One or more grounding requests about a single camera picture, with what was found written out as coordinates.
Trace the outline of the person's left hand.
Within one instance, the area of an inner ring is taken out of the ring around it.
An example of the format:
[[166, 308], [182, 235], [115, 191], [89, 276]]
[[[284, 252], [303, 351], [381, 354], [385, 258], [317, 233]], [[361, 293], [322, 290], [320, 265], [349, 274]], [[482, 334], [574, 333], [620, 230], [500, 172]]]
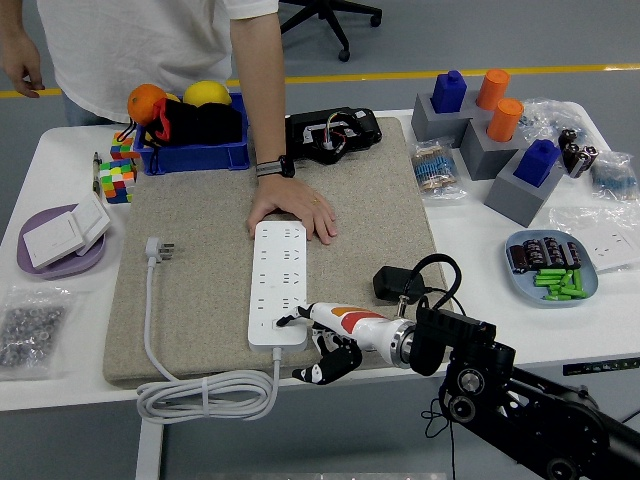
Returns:
[[251, 238], [255, 237], [257, 224], [276, 210], [300, 220], [308, 240], [317, 236], [323, 245], [330, 245], [338, 234], [334, 209], [319, 192], [296, 178], [267, 175], [258, 179], [247, 218]]

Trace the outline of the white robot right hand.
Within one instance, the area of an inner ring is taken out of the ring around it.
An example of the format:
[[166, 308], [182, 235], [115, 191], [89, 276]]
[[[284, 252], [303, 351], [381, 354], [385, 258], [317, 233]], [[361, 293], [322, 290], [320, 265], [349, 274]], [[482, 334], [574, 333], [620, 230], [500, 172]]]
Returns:
[[365, 351], [376, 351], [390, 365], [402, 367], [402, 342], [413, 324], [391, 320], [361, 307], [316, 302], [299, 305], [276, 321], [284, 327], [305, 318], [312, 322], [312, 339], [321, 359], [315, 364], [295, 369], [292, 377], [305, 383], [327, 385], [358, 368]]

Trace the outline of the person's right hand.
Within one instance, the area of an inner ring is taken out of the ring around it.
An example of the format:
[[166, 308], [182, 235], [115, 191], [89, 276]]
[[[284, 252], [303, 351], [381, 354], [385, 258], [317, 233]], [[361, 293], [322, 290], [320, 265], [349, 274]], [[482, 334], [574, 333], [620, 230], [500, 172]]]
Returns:
[[1, 37], [1, 66], [14, 90], [27, 98], [39, 98], [45, 89], [39, 51], [24, 31]]

